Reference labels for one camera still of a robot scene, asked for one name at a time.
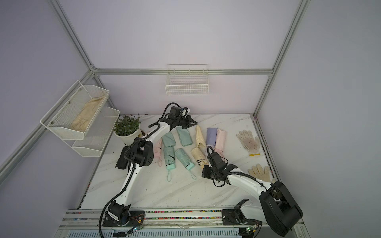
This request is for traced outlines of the yellow umbrella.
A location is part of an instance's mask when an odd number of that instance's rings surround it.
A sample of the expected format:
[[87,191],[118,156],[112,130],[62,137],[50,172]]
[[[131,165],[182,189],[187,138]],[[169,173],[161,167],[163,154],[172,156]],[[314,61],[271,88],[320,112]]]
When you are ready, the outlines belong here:
[[204,153],[198,147],[192,149],[191,154],[196,160],[197,164],[201,167],[201,169],[203,169],[205,165],[209,165]]
[[201,127],[199,125],[196,125],[195,131],[196,131],[196,146],[206,147],[206,142],[203,137]]

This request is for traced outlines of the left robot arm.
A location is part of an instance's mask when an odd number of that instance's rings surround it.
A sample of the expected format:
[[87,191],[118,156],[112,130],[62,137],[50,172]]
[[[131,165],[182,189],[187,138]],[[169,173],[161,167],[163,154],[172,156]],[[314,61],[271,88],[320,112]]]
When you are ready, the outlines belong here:
[[103,219],[111,218],[118,226],[125,226],[132,219],[130,213],[131,199],[130,192],[138,174],[144,167],[152,164],[154,159],[154,145],[167,133],[176,127],[188,129],[197,125],[197,122],[189,115],[190,109],[181,107],[175,102],[169,103],[163,111],[161,117],[150,124],[151,130],[144,137],[137,137],[133,143],[121,154],[127,161],[128,175],[120,192],[113,196],[102,209],[98,232],[100,237],[104,237],[102,231]]

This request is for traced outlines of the purple umbrella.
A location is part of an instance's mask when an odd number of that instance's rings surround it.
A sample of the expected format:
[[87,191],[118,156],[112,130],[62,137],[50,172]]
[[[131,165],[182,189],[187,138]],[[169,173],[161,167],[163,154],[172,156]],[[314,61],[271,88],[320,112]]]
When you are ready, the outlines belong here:
[[206,145],[215,147],[218,128],[207,128]]

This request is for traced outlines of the teal umbrella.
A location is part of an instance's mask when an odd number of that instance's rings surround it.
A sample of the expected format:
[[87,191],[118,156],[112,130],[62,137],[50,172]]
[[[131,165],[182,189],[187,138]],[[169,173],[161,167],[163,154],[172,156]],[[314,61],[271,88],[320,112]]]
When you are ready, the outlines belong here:
[[174,147],[176,145],[176,141],[174,139],[174,136],[171,132],[168,132],[163,135],[162,142],[164,147]]
[[192,169],[195,167],[195,164],[191,161],[190,157],[184,151],[184,149],[180,148],[175,151],[176,159],[185,167],[185,169],[189,172],[193,180],[196,180],[196,175],[192,172]]
[[182,146],[185,147],[193,144],[191,135],[187,129],[183,129],[182,127],[176,127],[176,131]]
[[168,171],[167,181],[170,182],[172,180],[172,170],[176,169],[175,152],[172,146],[165,147],[163,151],[166,169]]

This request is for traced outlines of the pink umbrella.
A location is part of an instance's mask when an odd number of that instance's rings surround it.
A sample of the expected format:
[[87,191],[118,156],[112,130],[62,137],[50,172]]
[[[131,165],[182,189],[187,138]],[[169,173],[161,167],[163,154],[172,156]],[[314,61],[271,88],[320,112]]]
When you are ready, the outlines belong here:
[[155,143],[154,148],[154,159],[156,160],[158,166],[162,166],[162,139],[160,139],[157,143]]
[[225,150],[226,137],[227,137],[226,131],[217,129],[214,151],[217,152],[222,158],[225,157],[223,152]]

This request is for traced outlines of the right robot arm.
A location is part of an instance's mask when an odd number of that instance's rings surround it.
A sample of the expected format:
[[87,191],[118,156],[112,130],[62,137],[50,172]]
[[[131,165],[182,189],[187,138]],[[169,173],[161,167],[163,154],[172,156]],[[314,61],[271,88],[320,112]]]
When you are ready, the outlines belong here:
[[234,164],[226,163],[222,157],[207,147],[208,165],[202,169],[201,176],[222,185],[235,186],[255,198],[260,206],[244,198],[233,209],[223,209],[225,225],[252,225],[263,222],[279,236],[285,237],[303,217],[303,212],[287,187],[280,181],[265,182],[244,173]]

